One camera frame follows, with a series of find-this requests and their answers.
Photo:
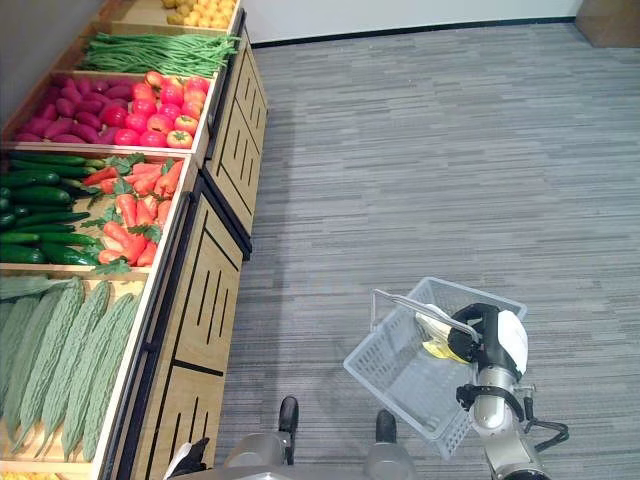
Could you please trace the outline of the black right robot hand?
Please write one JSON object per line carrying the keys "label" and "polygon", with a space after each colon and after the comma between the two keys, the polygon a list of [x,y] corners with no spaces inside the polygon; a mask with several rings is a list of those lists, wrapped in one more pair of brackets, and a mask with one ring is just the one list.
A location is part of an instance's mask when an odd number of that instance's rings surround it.
{"label": "black right robot hand", "polygon": [[479,340],[474,341],[470,334],[452,328],[447,343],[457,357],[476,363],[478,371],[499,367],[517,380],[526,373],[528,337],[515,313],[495,305],[475,303],[456,312],[453,319],[469,326],[479,336]]}

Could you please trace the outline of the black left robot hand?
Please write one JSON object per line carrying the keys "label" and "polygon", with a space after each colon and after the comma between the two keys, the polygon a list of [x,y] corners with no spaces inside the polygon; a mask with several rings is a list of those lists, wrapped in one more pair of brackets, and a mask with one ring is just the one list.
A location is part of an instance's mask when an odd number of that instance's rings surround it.
{"label": "black left robot hand", "polygon": [[208,443],[208,437],[195,443],[184,443],[172,457],[163,479],[167,480],[205,470],[206,464],[203,462],[203,457]]}

